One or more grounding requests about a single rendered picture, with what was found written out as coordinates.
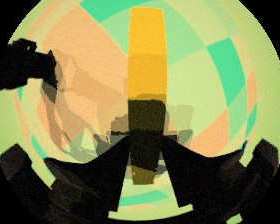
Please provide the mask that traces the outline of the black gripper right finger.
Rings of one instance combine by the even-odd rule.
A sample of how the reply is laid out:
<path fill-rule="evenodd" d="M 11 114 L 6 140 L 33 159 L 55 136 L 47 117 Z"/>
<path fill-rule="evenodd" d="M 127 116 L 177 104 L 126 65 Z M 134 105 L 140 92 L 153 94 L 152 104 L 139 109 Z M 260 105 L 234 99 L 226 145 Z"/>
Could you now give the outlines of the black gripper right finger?
<path fill-rule="evenodd" d="M 179 208 L 191 204 L 192 198 L 196 198 L 217 175 L 232 167 L 244 155 L 244 149 L 237 149 L 226 155 L 205 157 L 164 135 L 160 151 Z"/>

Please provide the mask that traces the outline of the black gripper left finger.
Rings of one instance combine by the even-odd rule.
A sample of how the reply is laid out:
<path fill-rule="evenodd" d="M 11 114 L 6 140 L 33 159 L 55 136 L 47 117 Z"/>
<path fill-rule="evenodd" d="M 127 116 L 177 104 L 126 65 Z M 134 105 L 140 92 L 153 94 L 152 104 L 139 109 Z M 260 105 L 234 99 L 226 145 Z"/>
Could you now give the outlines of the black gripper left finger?
<path fill-rule="evenodd" d="M 55 179 L 92 193 L 111 212 L 117 212 L 129 151 L 131 144 L 127 135 L 107 152 L 85 164 L 65 163 L 54 157 L 44 157 L 43 160 Z"/>

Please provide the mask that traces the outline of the yellow bar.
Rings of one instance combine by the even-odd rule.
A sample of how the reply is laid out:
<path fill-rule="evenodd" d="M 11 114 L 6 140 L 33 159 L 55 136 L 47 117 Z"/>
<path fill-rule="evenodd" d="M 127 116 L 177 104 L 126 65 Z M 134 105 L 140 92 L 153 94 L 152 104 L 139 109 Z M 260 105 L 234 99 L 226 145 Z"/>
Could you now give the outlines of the yellow bar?
<path fill-rule="evenodd" d="M 133 185 L 155 184 L 167 107 L 167 43 L 159 8 L 132 8 L 128 36 L 128 141 Z"/>

